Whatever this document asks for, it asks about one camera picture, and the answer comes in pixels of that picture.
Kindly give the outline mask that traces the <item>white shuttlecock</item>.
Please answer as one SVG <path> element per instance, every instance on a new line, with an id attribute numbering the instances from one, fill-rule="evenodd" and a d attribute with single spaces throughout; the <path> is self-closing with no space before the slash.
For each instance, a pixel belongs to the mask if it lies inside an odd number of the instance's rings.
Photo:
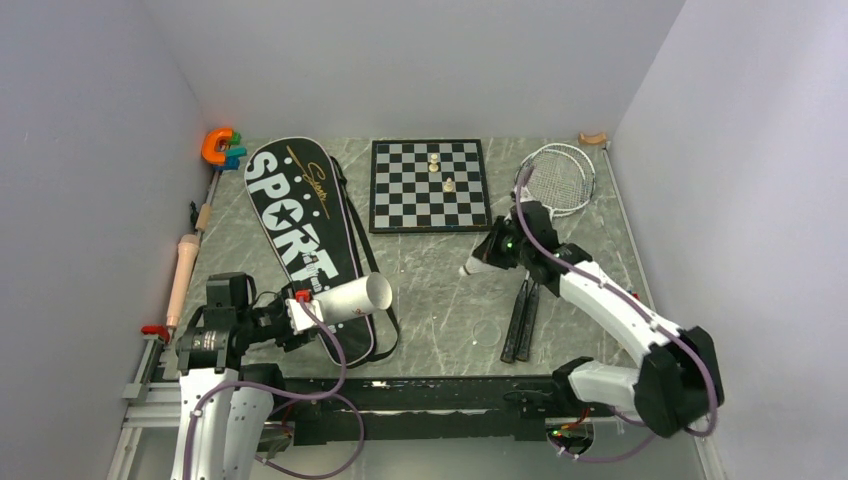
<path id="1" fill-rule="evenodd" d="M 465 263 L 459 268 L 458 273 L 461 276 L 471 276 L 490 271 L 491 269 L 491 265 L 485 263 L 484 261 L 478 258 L 469 256 Z"/>

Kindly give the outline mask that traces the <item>clear round tube lid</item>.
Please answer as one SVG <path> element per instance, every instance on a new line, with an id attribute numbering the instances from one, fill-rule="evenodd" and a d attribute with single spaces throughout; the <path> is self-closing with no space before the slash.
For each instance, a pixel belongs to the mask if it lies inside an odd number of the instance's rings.
<path id="1" fill-rule="evenodd" d="M 502 328 L 492 320 L 481 319 L 474 323 L 471 330 L 472 345 L 494 347 L 502 337 Z"/>

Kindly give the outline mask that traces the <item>white shuttlecock tube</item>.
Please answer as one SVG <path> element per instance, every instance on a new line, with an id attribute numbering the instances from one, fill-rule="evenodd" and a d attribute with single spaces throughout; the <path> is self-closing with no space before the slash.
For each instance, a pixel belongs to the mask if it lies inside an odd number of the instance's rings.
<path id="1" fill-rule="evenodd" d="M 387 310 L 393 289 L 385 276 L 373 272 L 319 293 L 315 301 L 323 321 L 332 325 Z"/>

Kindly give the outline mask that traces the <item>black racket bag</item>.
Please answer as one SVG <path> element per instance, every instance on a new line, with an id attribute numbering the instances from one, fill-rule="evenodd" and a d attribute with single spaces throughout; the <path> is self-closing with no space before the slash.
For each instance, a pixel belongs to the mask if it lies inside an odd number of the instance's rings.
<path id="1" fill-rule="evenodd" d="M 287 137 L 259 147 L 244 171 L 261 228 L 287 278 L 285 288 L 312 295 L 378 272 L 363 222 L 341 167 L 317 141 Z M 392 304 L 383 312 L 400 327 Z M 381 350 L 377 313 L 313 329 L 337 365 L 355 368 L 391 356 Z"/>

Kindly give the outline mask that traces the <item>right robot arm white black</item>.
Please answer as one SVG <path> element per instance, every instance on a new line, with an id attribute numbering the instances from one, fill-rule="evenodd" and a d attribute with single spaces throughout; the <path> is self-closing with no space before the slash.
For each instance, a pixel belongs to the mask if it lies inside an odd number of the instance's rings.
<path id="1" fill-rule="evenodd" d="M 459 271 L 465 276 L 522 267 L 548 289 L 609 333 L 629 354 L 631 368 L 590 357 L 572 360 L 552 374 L 551 401 L 574 415 L 603 404 L 634 413 L 655 435 L 669 438 L 706 418 L 715 427 L 724 402 L 715 346 L 701 327 L 684 329 L 651 310 L 615 283 L 593 257 L 564 243 L 538 201 L 524 201 L 496 219 Z"/>

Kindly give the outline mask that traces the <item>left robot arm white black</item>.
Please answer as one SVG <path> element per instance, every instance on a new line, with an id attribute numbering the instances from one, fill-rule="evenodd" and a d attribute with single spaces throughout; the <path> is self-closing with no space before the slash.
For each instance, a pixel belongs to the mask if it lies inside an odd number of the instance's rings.
<path id="1" fill-rule="evenodd" d="M 266 340 L 302 342 L 325 309 L 308 290 L 285 288 L 265 307 L 252 276 L 220 273 L 177 343 L 180 423 L 174 479 L 247 479 L 266 420 L 287 406 L 275 364 L 245 365 L 248 348 Z"/>

